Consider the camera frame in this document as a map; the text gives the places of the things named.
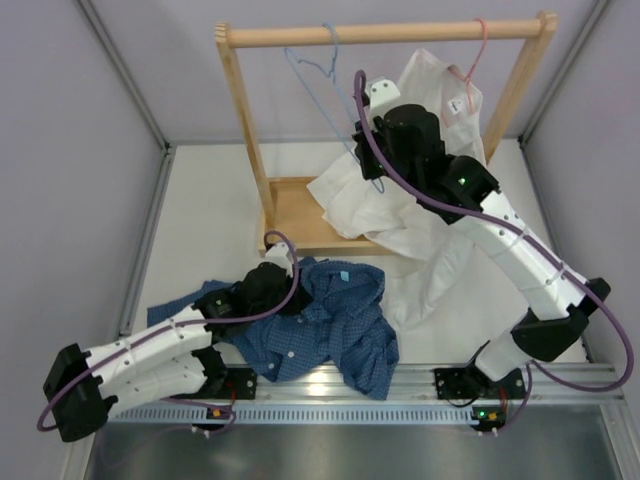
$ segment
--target metal edge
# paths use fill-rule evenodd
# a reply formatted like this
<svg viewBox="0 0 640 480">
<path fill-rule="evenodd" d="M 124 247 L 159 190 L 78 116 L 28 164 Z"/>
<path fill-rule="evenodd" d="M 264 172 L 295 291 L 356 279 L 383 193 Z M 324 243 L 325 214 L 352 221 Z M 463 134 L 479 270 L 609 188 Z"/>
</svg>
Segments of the metal edge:
<svg viewBox="0 0 640 480">
<path fill-rule="evenodd" d="M 144 276 L 147 271 L 147 264 L 149 263 L 149 256 L 151 255 L 151 247 L 153 246 L 153 240 L 156 234 L 156 228 L 158 226 L 158 220 L 160 219 L 160 212 L 162 211 L 162 204 L 164 202 L 164 196 L 167 191 L 167 185 L 169 183 L 169 177 L 171 174 L 171 167 L 175 159 L 175 148 L 170 148 L 169 151 L 163 155 L 160 170 L 156 184 L 151 195 L 151 201 L 147 209 L 145 216 L 145 223 L 140 236 L 140 241 L 136 248 L 136 257 L 134 260 L 133 268 L 129 278 L 127 286 L 127 293 L 122 303 L 120 310 L 120 323 L 118 324 L 118 331 L 112 336 L 111 340 L 118 335 L 130 335 L 135 311 L 138 306 L 140 294 L 142 292 L 142 284 Z"/>
<path fill-rule="evenodd" d="M 95 435 L 91 435 L 68 446 L 59 480 L 85 478 L 94 440 Z"/>
<path fill-rule="evenodd" d="M 121 323 L 115 324 L 117 330 L 112 329 L 106 339 L 108 342 L 117 338 L 122 330 L 120 328 L 122 326 L 122 322 L 124 322 L 125 325 L 130 323 L 133 314 L 135 313 L 174 157 L 175 150 L 170 149 L 163 155 L 161 160 L 160 170 L 158 172 L 156 184 L 147 209 L 142 235 L 138 242 L 136 250 L 137 254 L 131 270 L 127 293 L 119 316 Z M 78 480 L 80 478 L 85 478 L 94 440 L 95 435 L 92 435 L 69 445 L 65 461 L 61 469 L 60 480 Z"/>
<path fill-rule="evenodd" d="M 167 151 L 169 149 L 169 143 L 160 130 L 160 126 L 156 119 L 153 117 L 151 110 L 147 104 L 147 101 L 140 93 L 140 88 L 136 84 L 133 76 L 127 64 L 124 62 L 122 55 L 118 52 L 116 45 L 107 30 L 105 23 L 100 18 L 98 11 L 96 10 L 91 0 L 73 0 L 78 7 L 78 10 L 87 21 L 89 28 L 93 32 L 94 36 L 102 46 L 105 54 L 109 58 L 111 65 L 115 69 L 120 81 L 129 93 L 131 100 L 133 101 L 136 109 L 140 113 L 140 116 L 144 120 L 149 132 L 155 139 L 156 143 L 161 150 Z"/>
<path fill-rule="evenodd" d="M 591 34 L 600 24 L 600 22 L 604 18 L 605 13 L 609 10 L 613 3 L 613 0 L 597 0 L 593 5 L 591 12 L 587 16 L 585 22 L 582 24 L 580 31 L 571 44 L 571 47 L 569 47 L 569 51 L 562 59 L 560 67 L 547 85 L 544 95 L 538 102 L 538 106 L 527 121 L 524 131 L 520 136 L 520 138 L 522 138 L 522 144 L 526 145 L 526 143 L 531 139 L 531 136 L 540 124 L 540 121 L 549 108 L 551 102 L 560 91 L 560 88 L 564 84 L 568 74 L 576 64 L 576 61 L 580 57 L 581 53 L 584 51 L 584 48 L 587 45 Z"/>
<path fill-rule="evenodd" d="M 503 140 L 514 140 L 519 138 L 517 135 L 505 135 Z M 204 138 L 204 139 L 177 139 L 172 140 L 171 145 L 185 147 L 214 146 L 214 145 L 244 145 L 245 141 L 242 137 L 232 137 L 227 139 L 220 138 Z M 283 135 L 281 137 L 260 137 L 260 144 L 273 143 L 340 143 L 335 135 L 318 135 L 318 136 L 300 136 L 300 135 Z"/>
<path fill-rule="evenodd" d="M 444 404 L 438 400 L 433 369 L 450 365 L 398 365 L 391 380 L 388 403 Z M 618 379 L 609 364 L 559 363 L 547 365 L 555 375 L 578 384 L 605 386 Z M 537 405 L 605 405 L 624 404 L 620 389 L 608 393 L 589 393 L 568 389 L 553 382 L 537 369 L 532 369 L 531 403 Z M 271 383 L 258 379 L 256 400 L 260 404 L 288 405 L 365 405 L 377 403 L 344 384 L 342 375 L 333 365 L 322 365 L 290 382 Z M 479 400 L 478 405 L 491 404 Z"/>
<path fill-rule="evenodd" d="M 600 410 L 621 478 L 640 478 L 640 438 L 629 407 L 626 404 L 603 405 Z"/>
</svg>

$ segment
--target white garment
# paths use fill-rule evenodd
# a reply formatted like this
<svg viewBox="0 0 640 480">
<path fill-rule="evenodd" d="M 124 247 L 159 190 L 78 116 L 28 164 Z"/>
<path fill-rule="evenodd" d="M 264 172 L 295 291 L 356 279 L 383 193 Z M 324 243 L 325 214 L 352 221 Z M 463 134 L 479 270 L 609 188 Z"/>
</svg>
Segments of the white garment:
<svg viewBox="0 0 640 480">
<path fill-rule="evenodd" d="M 418 103 L 438 115 L 447 153 L 470 155 L 485 163 L 479 125 L 482 94 L 471 84 L 467 91 L 456 67 L 424 49 L 417 50 L 398 88 L 402 103 Z M 341 236 L 364 235 L 414 259 L 407 262 L 392 257 L 372 262 L 387 274 L 382 302 L 387 320 L 398 330 L 408 330 L 425 320 L 456 283 L 473 244 L 420 207 L 392 180 L 383 181 L 385 193 L 380 194 L 371 182 L 362 179 L 360 167 L 346 153 L 308 189 L 325 209 L 323 218 Z"/>
</svg>

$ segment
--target clothing label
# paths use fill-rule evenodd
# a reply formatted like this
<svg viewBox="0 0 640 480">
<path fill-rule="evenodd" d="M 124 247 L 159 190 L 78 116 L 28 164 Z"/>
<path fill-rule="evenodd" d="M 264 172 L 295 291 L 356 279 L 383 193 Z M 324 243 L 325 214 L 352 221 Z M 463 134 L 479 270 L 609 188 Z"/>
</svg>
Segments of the clothing label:
<svg viewBox="0 0 640 480">
<path fill-rule="evenodd" d="M 462 111 L 464 102 L 459 98 L 454 98 L 453 100 L 449 100 L 447 102 L 447 105 L 449 105 L 449 110 L 451 110 L 451 113 L 457 115 Z"/>
</svg>

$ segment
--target blue shirt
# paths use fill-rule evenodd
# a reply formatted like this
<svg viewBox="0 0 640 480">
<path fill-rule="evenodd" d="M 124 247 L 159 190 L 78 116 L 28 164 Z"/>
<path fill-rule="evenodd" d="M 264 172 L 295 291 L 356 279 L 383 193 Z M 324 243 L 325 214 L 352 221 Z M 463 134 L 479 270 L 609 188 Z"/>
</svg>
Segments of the blue shirt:
<svg viewBox="0 0 640 480">
<path fill-rule="evenodd" d="M 256 321 L 227 341 L 256 373 L 272 382 L 294 380 L 331 360 L 347 385 L 373 399 L 386 399 L 399 354 L 396 333 L 380 307 L 384 272 L 370 265 L 312 258 L 303 259 L 300 266 L 301 282 L 312 303 L 299 315 Z M 147 325 L 226 286 L 205 282 L 191 295 L 151 307 Z"/>
</svg>

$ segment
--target wooden base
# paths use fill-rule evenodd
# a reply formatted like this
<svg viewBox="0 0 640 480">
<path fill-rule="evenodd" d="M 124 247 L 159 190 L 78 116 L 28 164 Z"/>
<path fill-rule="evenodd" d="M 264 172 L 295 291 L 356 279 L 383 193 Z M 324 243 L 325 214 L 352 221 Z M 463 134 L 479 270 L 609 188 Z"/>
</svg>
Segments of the wooden base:
<svg viewBox="0 0 640 480">
<path fill-rule="evenodd" d="M 324 210 L 307 185 L 314 177 L 270 178 L 275 206 L 275 222 L 270 229 L 284 233 L 295 244 L 300 256 L 384 255 L 388 250 L 364 237 L 342 238 L 324 221 Z M 259 251 L 264 255 L 262 235 L 267 230 L 263 218 Z"/>
</svg>

